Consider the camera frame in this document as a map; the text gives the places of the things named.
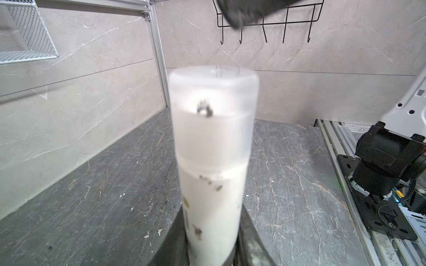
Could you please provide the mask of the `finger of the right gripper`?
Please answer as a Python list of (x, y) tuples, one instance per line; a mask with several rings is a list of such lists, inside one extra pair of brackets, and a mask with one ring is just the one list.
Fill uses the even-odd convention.
[(298, 2), (299, 0), (218, 0), (217, 4), (232, 28), (242, 28)]

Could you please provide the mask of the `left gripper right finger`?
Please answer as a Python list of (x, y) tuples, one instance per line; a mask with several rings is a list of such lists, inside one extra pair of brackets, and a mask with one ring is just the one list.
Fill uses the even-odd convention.
[(263, 245), (252, 219), (243, 205), (236, 242), (237, 266), (275, 266), (276, 263)]

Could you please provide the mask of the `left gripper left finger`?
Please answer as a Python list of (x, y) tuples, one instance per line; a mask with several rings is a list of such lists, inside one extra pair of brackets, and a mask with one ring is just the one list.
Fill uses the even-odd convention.
[(180, 207), (174, 222), (149, 266), (186, 266), (184, 210)]

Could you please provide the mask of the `white glue stick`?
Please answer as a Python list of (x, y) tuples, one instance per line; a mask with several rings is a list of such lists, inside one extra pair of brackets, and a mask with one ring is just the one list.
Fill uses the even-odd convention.
[(247, 164), (219, 172), (178, 168), (189, 262), (229, 265), (235, 253)]

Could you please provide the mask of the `clear glue stick cap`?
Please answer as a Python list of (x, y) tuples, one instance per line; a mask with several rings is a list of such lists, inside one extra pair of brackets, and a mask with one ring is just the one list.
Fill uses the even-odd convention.
[(219, 171), (246, 165), (260, 79), (248, 69), (191, 66), (169, 74), (179, 165)]

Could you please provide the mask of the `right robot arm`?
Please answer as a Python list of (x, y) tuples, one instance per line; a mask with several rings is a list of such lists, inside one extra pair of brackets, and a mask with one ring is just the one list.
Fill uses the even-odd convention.
[(405, 96), (357, 142), (356, 166), (349, 185), (364, 196), (389, 197), (400, 180), (410, 189), (426, 169), (426, 72)]

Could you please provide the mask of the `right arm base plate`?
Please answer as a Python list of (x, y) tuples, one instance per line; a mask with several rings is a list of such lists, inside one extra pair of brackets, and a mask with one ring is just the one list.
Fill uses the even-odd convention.
[(394, 200), (386, 201), (382, 197), (374, 195), (365, 196), (351, 186), (350, 180), (354, 170), (361, 161), (360, 158), (338, 155), (337, 161), (362, 222), (367, 229), (409, 241), (416, 241), (418, 239), (415, 230)]

